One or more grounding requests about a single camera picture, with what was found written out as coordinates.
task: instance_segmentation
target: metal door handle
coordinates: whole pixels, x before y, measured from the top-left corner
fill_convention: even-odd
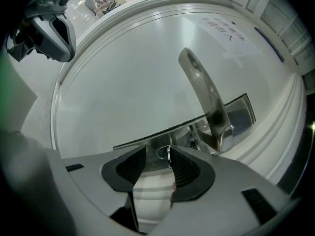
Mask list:
[[[213,81],[189,48],[181,51],[178,61],[199,99],[211,130],[211,135],[204,133],[204,141],[217,152],[228,151],[234,146],[233,128]]]

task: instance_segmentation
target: person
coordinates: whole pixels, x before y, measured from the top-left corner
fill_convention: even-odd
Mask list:
[[[100,2],[101,4],[93,10],[94,14],[96,15],[101,10],[105,10],[113,0],[95,0],[96,2]]]

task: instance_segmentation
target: floor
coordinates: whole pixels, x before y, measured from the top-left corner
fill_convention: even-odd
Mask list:
[[[70,0],[66,16],[74,25],[76,38],[80,37],[97,20],[92,11],[84,5],[84,0]],[[21,62],[17,62],[14,59],[11,60],[19,75],[37,95],[37,100],[22,127],[22,133],[35,138],[44,147],[51,148],[51,102],[62,64],[47,59],[44,55],[37,54],[35,51]]]

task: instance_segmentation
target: paper sign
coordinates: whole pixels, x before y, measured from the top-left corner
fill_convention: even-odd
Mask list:
[[[235,59],[239,66],[243,67],[238,57],[260,54],[253,42],[234,24],[226,21],[218,14],[194,13],[184,15],[184,18],[203,28],[225,49],[223,57]]]

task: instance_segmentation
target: white floor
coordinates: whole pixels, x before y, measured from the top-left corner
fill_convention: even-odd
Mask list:
[[[88,9],[84,0],[70,0],[66,16],[74,25],[76,38],[91,26],[97,17]],[[11,59],[17,72],[37,95],[37,100],[29,112],[22,128],[24,135],[35,138],[43,146],[51,148],[50,111],[54,86],[61,63],[47,59],[33,51],[21,62]]]

